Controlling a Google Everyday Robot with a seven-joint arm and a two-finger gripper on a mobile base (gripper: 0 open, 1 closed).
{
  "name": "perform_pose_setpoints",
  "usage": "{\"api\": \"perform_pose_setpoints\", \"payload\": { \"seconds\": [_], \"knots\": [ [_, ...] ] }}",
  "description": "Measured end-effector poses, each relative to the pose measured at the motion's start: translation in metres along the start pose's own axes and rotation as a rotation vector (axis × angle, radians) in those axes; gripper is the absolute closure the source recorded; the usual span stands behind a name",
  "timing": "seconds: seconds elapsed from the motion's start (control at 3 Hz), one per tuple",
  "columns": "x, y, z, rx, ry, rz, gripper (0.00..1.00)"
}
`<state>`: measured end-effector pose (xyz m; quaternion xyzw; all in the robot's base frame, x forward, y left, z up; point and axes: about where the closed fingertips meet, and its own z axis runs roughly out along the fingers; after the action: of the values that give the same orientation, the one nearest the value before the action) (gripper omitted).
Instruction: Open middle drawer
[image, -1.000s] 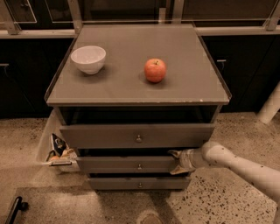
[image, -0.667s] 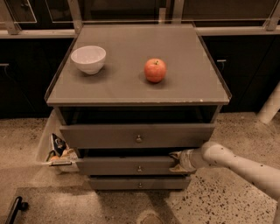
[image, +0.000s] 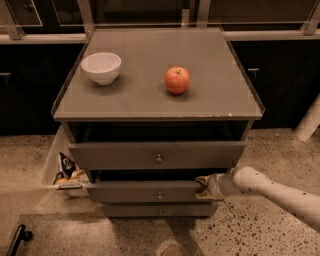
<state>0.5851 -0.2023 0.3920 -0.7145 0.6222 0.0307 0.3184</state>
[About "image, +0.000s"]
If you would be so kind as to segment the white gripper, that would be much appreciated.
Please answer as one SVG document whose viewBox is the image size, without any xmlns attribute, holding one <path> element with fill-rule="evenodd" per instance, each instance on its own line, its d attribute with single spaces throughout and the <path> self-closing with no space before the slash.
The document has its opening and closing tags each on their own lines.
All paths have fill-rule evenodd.
<svg viewBox="0 0 320 256">
<path fill-rule="evenodd" d="M 195 181 L 208 189 L 208 191 L 195 194 L 198 200 L 218 201 L 233 194 L 233 182 L 230 173 L 198 176 Z"/>
</svg>

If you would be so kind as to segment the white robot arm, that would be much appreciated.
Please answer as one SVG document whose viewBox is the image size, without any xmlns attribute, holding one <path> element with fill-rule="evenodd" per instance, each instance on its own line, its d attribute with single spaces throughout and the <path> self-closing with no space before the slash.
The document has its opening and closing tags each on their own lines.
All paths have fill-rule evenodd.
<svg viewBox="0 0 320 256">
<path fill-rule="evenodd" d="M 195 178 L 201 186 L 200 200 L 223 200 L 229 196 L 260 196 L 320 232 L 320 197 L 271 180 L 252 167 L 236 167 L 224 174 Z"/>
</svg>

